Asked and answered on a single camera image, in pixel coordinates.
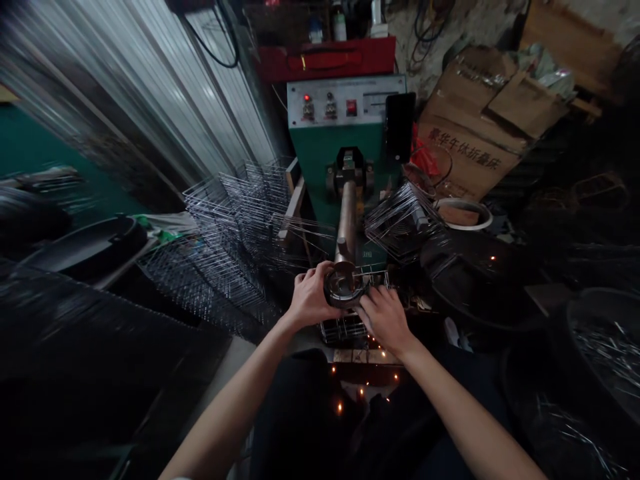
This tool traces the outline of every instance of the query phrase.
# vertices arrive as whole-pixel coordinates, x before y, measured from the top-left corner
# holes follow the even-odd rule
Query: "white bottle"
[[[345,20],[345,12],[342,10],[340,0],[333,0],[331,6],[333,21],[333,41],[347,40],[347,22]]]

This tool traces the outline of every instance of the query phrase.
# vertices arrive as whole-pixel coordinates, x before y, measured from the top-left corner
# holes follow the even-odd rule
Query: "cardboard box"
[[[558,95],[524,72],[516,73],[487,108],[534,139],[569,112]]]
[[[447,192],[480,200],[520,162],[520,155],[482,140],[468,129],[441,117],[422,118],[418,136],[427,145],[446,148],[453,159]],[[449,166],[439,165],[446,173]]]
[[[468,47],[440,77],[418,135],[453,159],[447,194],[482,199],[567,109],[496,49]],[[440,165],[444,173],[448,165]]]

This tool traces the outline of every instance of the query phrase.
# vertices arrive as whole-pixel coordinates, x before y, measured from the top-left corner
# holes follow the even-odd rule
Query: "electrode arm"
[[[355,182],[350,180],[345,183],[342,190],[340,223],[338,224],[338,238],[336,240],[333,264],[335,271],[346,278],[349,288],[352,291],[355,288],[353,272],[355,271],[355,250],[357,244],[355,208]]]

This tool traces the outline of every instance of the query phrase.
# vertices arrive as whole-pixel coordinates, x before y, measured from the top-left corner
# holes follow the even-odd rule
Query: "metal wall panel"
[[[226,27],[212,10],[187,21],[218,58],[232,61]],[[274,125],[257,107],[252,72],[218,65],[183,22],[159,0],[20,2],[0,25],[0,82],[63,138],[86,135],[96,119],[134,149],[144,137],[162,159],[140,148],[138,160],[174,191],[284,154],[267,134]],[[44,82],[25,81],[35,76]]]

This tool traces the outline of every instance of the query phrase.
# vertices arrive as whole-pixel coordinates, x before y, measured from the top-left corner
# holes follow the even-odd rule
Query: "bottle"
[[[309,41],[311,43],[322,43],[322,22],[316,15],[309,18]]]
[[[331,19],[333,21],[333,41],[347,40],[347,23],[345,21],[345,12],[342,10],[340,0],[333,0],[331,6]]]

